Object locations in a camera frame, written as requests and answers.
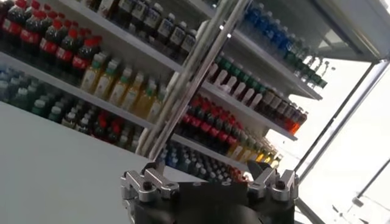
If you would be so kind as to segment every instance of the white table surface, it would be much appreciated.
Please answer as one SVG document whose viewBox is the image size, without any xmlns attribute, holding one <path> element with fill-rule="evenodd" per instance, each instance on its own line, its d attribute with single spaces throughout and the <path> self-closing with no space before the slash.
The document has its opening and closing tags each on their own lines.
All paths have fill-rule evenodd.
<svg viewBox="0 0 390 224">
<path fill-rule="evenodd" d="M 1 224 L 129 223 L 119 177 L 147 159 L 0 102 Z M 199 181 L 166 167 L 172 181 Z"/>
</svg>

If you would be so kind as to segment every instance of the shelf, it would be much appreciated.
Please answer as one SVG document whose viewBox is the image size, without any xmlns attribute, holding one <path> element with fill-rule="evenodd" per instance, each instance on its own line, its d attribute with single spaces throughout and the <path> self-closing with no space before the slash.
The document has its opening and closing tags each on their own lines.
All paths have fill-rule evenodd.
<svg viewBox="0 0 390 224">
<path fill-rule="evenodd" d="M 239 42 L 248 51 L 253 52 L 258 58 L 265 61 L 273 70 L 275 70 L 281 81 L 286 82 L 288 85 L 288 92 L 291 94 L 297 94 L 300 96 L 308 97 L 311 99 L 321 100 L 322 97 L 311 89 L 306 83 L 296 77 L 285 65 L 280 63 L 276 58 L 266 52 L 261 46 L 250 40 L 245 34 L 238 30 L 235 30 L 232 36 L 234 40 Z"/>
<path fill-rule="evenodd" d="M 69 1 L 69 0 L 58 0 L 58 2 L 61 2 L 66 7 L 69 7 L 71 10 L 77 12 L 78 14 L 83 16 L 84 18 L 89 19 L 90 21 L 92 21 L 93 23 L 98 25 L 99 27 L 116 35 L 118 38 L 129 43 L 130 45 L 137 48 L 141 52 L 144 52 L 146 55 L 156 59 L 161 64 L 166 65 L 167 67 L 169 67 L 172 70 L 177 71 L 179 73 L 182 73 L 184 71 L 183 66 L 179 65 L 178 63 L 174 62 L 173 60 L 171 60 L 167 56 L 163 55 L 162 53 L 160 53 L 159 51 L 154 49 L 152 46 L 139 40 L 137 37 L 135 37 L 131 33 L 126 32 L 125 30 L 114 25 L 109 20 L 103 18 L 102 16 L 100 16 L 96 12 L 83 6 L 81 3 L 77 2 L 77 1 Z"/>
<path fill-rule="evenodd" d="M 239 163 L 235 160 L 232 160 L 224 155 L 221 155 L 219 153 L 216 153 L 212 151 L 211 149 L 206 148 L 205 146 L 202 146 L 192 140 L 189 140 L 187 138 L 181 137 L 180 135 L 173 134 L 171 140 L 178 142 L 180 144 L 183 144 L 189 148 L 192 148 L 200 153 L 203 153 L 204 155 L 207 155 L 209 157 L 212 157 L 218 161 L 221 161 L 223 163 L 226 163 L 228 165 L 231 165 L 233 167 L 238 168 L 241 171 L 248 171 L 248 167 L 245 164 Z"/>
<path fill-rule="evenodd" d="M 93 105 L 102 108 L 103 110 L 107 110 L 113 114 L 116 114 L 128 121 L 131 121 L 137 125 L 140 125 L 144 128 L 153 128 L 154 124 L 149 123 L 148 121 L 145 121 L 142 118 L 139 118 L 127 111 L 124 111 L 120 109 L 119 107 L 116 107 L 92 94 L 89 94 L 85 92 L 84 90 L 81 90 L 78 87 L 72 86 L 54 76 L 49 75 L 48 73 L 45 73 L 31 65 L 26 64 L 25 62 L 19 61 L 18 59 L 15 59 L 3 52 L 0 52 L 0 61 L 2 63 L 5 63 L 11 67 L 14 67 L 16 69 L 19 69 L 26 74 L 29 74 L 31 76 L 34 76 L 35 78 L 42 80 L 43 82 L 46 82 L 54 87 L 57 87 L 58 89 L 61 89 L 67 93 L 70 93 L 80 99 L 83 99 L 89 103 L 92 103 Z"/>
<path fill-rule="evenodd" d="M 288 131 L 284 130 L 261 114 L 258 114 L 254 110 L 243 105 L 240 101 L 221 91 L 216 86 L 208 82 L 204 82 L 201 91 L 217 97 L 219 100 L 218 104 L 222 104 L 224 108 L 230 110 L 236 117 L 239 117 L 239 120 L 243 122 L 245 126 L 256 129 L 259 126 L 259 123 L 261 123 L 293 141 L 297 140 L 294 135 L 290 134 Z"/>
</svg>

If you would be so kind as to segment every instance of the metal rod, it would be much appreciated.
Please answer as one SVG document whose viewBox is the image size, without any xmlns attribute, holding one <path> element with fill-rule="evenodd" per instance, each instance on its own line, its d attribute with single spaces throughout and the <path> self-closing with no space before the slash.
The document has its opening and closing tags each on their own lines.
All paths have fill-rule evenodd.
<svg viewBox="0 0 390 224">
<path fill-rule="evenodd" d="M 220 31 L 217 39 L 212 45 L 210 51 L 208 52 L 202 66 L 198 70 L 195 75 L 191 87 L 188 89 L 186 94 L 182 97 L 180 101 L 180 105 L 177 109 L 177 112 L 174 113 L 165 128 L 163 129 L 160 137 L 157 140 L 157 143 L 152 148 L 149 159 L 156 160 L 158 154 L 161 152 L 163 148 L 163 143 L 166 142 L 172 135 L 173 129 L 178 123 L 179 119 L 182 117 L 185 112 L 185 108 L 190 102 L 191 98 L 194 96 L 195 92 L 199 89 L 202 82 L 204 81 L 204 76 L 207 72 L 208 67 L 211 65 L 218 52 L 221 50 L 221 47 L 224 45 L 227 39 L 227 35 L 230 34 L 238 21 L 238 19 L 242 16 L 243 11 L 248 3 L 248 0 L 239 0 L 233 9 L 233 12 L 230 14 L 228 20 L 226 21 L 224 28 Z"/>
<path fill-rule="evenodd" d="M 365 100 L 365 98 L 369 95 L 369 93 L 372 91 L 372 89 L 375 87 L 375 85 L 379 82 L 379 80 L 384 76 L 385 70 L 387 69 L 388 65 L 390 64 L 389 61 L 384 62 L 378 66 L 380 66 L 380 69 L 378 72 L 375 73 L 372 80 L 367 84 L 367 87 L 363 90 L 362 94 L 359 96 L 359 98 L 356 100 L 356 102 L 351 106 L 351 109 L 347 112 L 347 114 L 342 118 L 341 122 L 337 125 L 335 130 L 331 133 L 329 138 L 326 140 L 324 145 L 321 147 L 320 151 L 317 153 L 317 155 L 313 158 L 313 160 L 309 163 L 308 167 L 303 171 L 303 173 L 300 175 L 300 182 L 302 182 L 308 173 L 313 169 L 313 167 L 317 164 L 319 159 L 322 157 L 322 155 L 325 153 L 325 151 L 328 149 L 329 145 L 333 142 L 335 137 L 338 135 L 338 133 L 342 130 L 342 128 L 345 126 L 347 121 L 352 117 L 352 115 L 356 112 L 358 107 L 361 105 L 361 103 Z"/>
<path fill-rule="evenodd" d="M 363 83 L 363 81 L 365 80 L 365 78 L 367 77 L 367 75 L 370 73 L 370 71 L 372 70 L 372 68 L 374 67 L 374 64 L 372 63 L 367 71 L 363 74 L 363 76 L 359 79 L 358 83 L 353 87 L 353 89 L 351 90 L 351 92 L 349 92 L 348 96 L 346 97 L 346 99 L 342 102 L 342 104 L 340 105 L 340 107 L 337 109 L 337 111 L 334 113 L 334 115 L 330 118 L 330 120 L 328 121 L 328 123 L 326 124 L 326 126 L 324 127 L 324 129 L 322 129 L 321 133 L 319 133 L 318 137 L 316 138 L 316 140 L 314 140 L 314 142 L 312 143 L 312 145 L 310 146 L 310 148 L 306 151 L 306 153 L 304 154 L 304 156 L 302 157 L 302 159 L 300 159 L 299 163 L 297 164 L 297 166 L 294 168 L 294 171 L 297 172 L 299 170 L 299 168 L 301 167 L 301 165 L 305 162 L 305 160 L 309 157 L 310 153 L 314 150 L 314 148 L 317 146 L 318 142 L 322 139 L 322 137 L 325 135 L 325 133 L 328 131 L 328 129 L 330 128 L 330 126 L 332 126 L 333 124 L 333 121 L 335 121 L 335 119 L 339 116 L 340 112 L 344 109 L 344 107 L 347 105 L 347 103 L 349 102 L 350 98 L 355 94 L 355 92 L 358 90 L 358 88 L 360 87 L 360 85 Z"/>
<path fill-rule="evenodd" d="M 363 196 L 363 194 L 365 193 L 365 191 L 371 186 L 371 184 L 379 177 L 379 175 L 384 171 L 384 169 L 389 165 L 390 163 L 390 158 L 382 165 L 382 167 L 378 170 L 378 172 L 371 178 L 370 182 L 367 183 L 367 185 L 365 185 L 365 187 L 363 188 L 363 190 L 361 190 L 361 192 L 359 192 L 358 196 L 356 196 L 357 198 L 360 198 L 361 196 Z"/>
</svg>

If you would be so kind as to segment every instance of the yellow juice bottle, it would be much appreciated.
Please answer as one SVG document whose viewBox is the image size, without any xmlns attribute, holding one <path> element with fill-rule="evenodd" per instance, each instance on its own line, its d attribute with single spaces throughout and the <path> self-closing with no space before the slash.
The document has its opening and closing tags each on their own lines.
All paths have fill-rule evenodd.
<svg viewBox="0 0 390 224">
<path fill-rule="evenodd" d="M 144 74 L 140 71 L 135 77 L 133 85 L 129 87 L 129 89 L 124 95 L 122 105 L 121 105 L 121 108 L 123 110 L 129 111 L 131 113 L 133 112 L 135 102 L 137 102 L 137 99 L 140 97 L 140 92 L 141 92 L 141 87 L 143 82 L 144 82 Z"/>
<path fill-rule="evenodd" d="M 135 107 L 135 115 L 143 119 L 147 118 L 147 115 L 149 114 L 149 111 L 151 110 L 155 100 L 156 89 L 157 86 L 155 82 L 150 80 L 147 88 L 143 91 L 139 101 L 136 103 L 137 105 Z"/>
<path fill-rule="evenodd" d="M 112 60 L 108 63 L 107 69 L 105 70 L 104 74 L 101 75 L 97 83 L 96 90 L 94 92 L 95 96 L 100 99 L 106 99 L 108 97 L 108 94 L 110 93 L 112 85 L 115 81 L 115 72 L 117 67 L 118 62 L 116 61 Z"/>
<path fill-rule="evenodd" d="M 93 57 L 92 65 L 85 71 L 84 77 L 81 82 L 80 89 L 92 93 L 94 91 L 93 87 L 97 80 L 99 80 L 100 74 L 102 73 L 102 66 L 104 62 L 104 57 L 101 54 L 96 54 Z"/>
<path fill-rule="evenodd" d="M 158 94 L 156 97 L 156 100 L 154 101 L 151 109 L 149 110 L 149 114 L 147 115 L 147 121 L 150 123 L 155 123 L 157 116 L 160 114 L 161 108 L 164 104 L 166 96 L 166 87 L 160 86 L 160 89 L 158 90 Z"/>
<path fill-rule="evenodd" d="M 115 106 L 119 106 L 122 103 L 126 90 L 129 87 L 132 72 L 132 68 L 125 68 L 125 70 L 123 70 L 121 78 L 116 82 L 113 91 L 108 98 L 109 103 Z"/>
</svg>

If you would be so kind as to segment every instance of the bottle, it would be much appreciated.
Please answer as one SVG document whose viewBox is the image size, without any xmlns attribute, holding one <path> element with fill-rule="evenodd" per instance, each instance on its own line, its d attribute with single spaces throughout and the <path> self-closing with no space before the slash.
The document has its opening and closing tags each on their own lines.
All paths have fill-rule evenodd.
<svg viewBox="0 0 390 224">
<path fill-rule="evenodd" d="M 143 31 L 147 37 L 157 37 L 157 27 L 161 23 L 161 15 L 163 13 L 163 7 L 159 3 L 155 3 L 153 7 L 150 7 L 145 19 L 143 20 Z"/>
<path fill-rule="evenodd" d="M 98 84 L 102 72 L 102 64 L 104 62 L 101 54 L 95 54 L 93 57 L 92 65 L 85 71 L 84 77 L 81 82 L 81 89 L 93 93 L 95 87 Z"/>
<path fill-rule="evenodd" d="M 100 76 L 100 79 L 97 83 L 96 90 L 94 95 L 101 99 L 106 99 L 111 90 L 112 84 L 115 80 L 116 68 L 118 63 L 116 61 L 110 61 L 108 63 L 105 73 Z"/>
<path fill-rule="evenodd" d="M 143 119 L 147 118 L 147 115 L 149 114 L 149 111 L 151 110 L 151 107 L 153 105 L 156 88 L 157 86 L 154 82 L 149 82 L 147 88 L 140 96 L 140 99 L 135 102 L 135 115 Z"/>
<path fill-rule="evenodd" d="M 120 0 L 113 9 L 111 19 L 114 23 L 122 28 L 128 28 L 132 19 L 131 12 L 136 2 L 136 0 Z"/>
<path fill-rule="evenodd" d="M 20 45 L 20 33 L 26 22 L 24 16 L 24 9 L 26 8 L 26 2 L 23 0 L 17 0 L 15 5 L 8 11 L 6 19 L 2 23 L 2 34 L 6 42 L 10 43 L 13 47 Z"/>
<path fill-rule="evenodd" d="M 77 31 L 75 29 L 70 29 L 68 36 L 66 36 L 62 42 L 61 46 L 57 49 L 55 53 L 57 66 L 65 72 L 69 72 L 72 67 L 73 55 L 76 53 L 76 39 Z"/>
<path fill-rule="evenodd" d="M 153 105 L 149 111 L 149 114 L 147 115 L 147 121 L 154 124 L 157 120 L 158 115 L 160 114 L 161 108 L 165 102 L 165 96 L 166 96 L 166 88 L 165 86 L 160 86 L 160 89 L 158 90 L 157 98 L 153 102 Z"/>
<path fill-rule="evenodd" d="M 122 100 L 124 98 L 125 92 L 129 87 L 130 77 L 132 75 L 132 68 L 125 68 L 121 78 L 116 82 L 111 96 L 108 99 L 108 102 L 115 106 L 119 106 L 122 104 Z"/>
<path fill-rule="evenodd" d="M 122 109 L 129 112 L 133 111 L 134 104 L 135 102 L 137 102 L 139 98 L 141 86 L 143 82 L 144 82 L 144 74 L 140 71 L 138 72 L 138 75 L 135 77 L 133 85 L 130 86 L 126 92 L 123 103 L 121 105 Z"/>
<path fill-rule="evenodd" d="M 143 21 L 151 0 L 138 0 L 132 11 L 129 29 L 131 32 L 139 32 L 143 29 Z"/>
<path fill-rule="evenodd" d="M 48 28 L 40 43 L 40 57 L 41 61 L 49 65 L 55 62 L 55 53 L 61 45 L 62 38 L 60 36 L 60 29 L 62 23 L 55 19 L 53 25 Z"/>
<path fill-rule="evenodd" d="M 172 34 L 173 29 L 175 28 L 175 15 L 170 13 L 168 17 L 163 19 L 160 26 L 157 29 L 156 45 L 157 48 L 163 50 L 167 45 L 169 37 Z"/>
<path fill-rule="evenodd" d="M 196 34 L 196 30 L 190 30 L 190 32 L 188 32 L 185 36 L 178 53 L 178 61 L 180 64 L 184 63 L 184 61 L 187 59 L 188 55 L 194 48 L 196 43 Z"/>
<path fill-rule="evenodd" d="M 185 30 L 187 28 L 187 23 L 180 22 L 179 25 L 175 26 L 172 35 L 169 37 L 168 45 L 165 48 L 166 54 L 172 58 L 177 59 L 177 52 L 180 49 L 180 45 L 183 43 L 185 38 Z"/>
<path fill-rule="evenodd" d="M 51 108 L 51 113 L 49 114 L 48 119 L 50 121 L 54 121 L 55 123 L 60 123 L 61 115 L 62 115 L 61 108 L 54 106 Z"/>
<path fill-rule="evenodd" d="M 43 100 L 36 100 L 34 102 L 34 106 L 31 109 L 31 113 L 38 115 L 40 117 L 44 117 L 46 111 L 45 106 L 46 103 Z"/>
</svg>

